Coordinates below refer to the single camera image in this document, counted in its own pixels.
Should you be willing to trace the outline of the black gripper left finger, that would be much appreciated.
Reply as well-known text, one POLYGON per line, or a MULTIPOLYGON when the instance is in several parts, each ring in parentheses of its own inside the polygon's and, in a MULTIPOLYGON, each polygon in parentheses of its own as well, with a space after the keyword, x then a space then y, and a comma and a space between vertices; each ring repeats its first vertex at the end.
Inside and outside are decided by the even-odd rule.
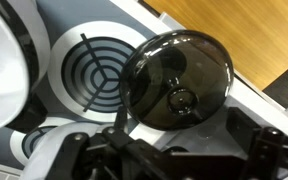
POLYGON ((117 115, 114 122, 114 129, 128 133, 128 117, 127 109, 124 106, 120 106, 117 111, 117 115))

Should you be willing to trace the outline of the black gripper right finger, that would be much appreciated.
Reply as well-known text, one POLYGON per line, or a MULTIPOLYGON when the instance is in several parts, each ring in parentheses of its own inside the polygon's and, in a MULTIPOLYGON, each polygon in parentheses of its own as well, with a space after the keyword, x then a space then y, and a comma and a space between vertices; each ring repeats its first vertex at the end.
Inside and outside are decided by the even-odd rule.
POLYGON ((262 127, 237 107, 228 109, 226 130, 245 153, 251 151, 262 127))

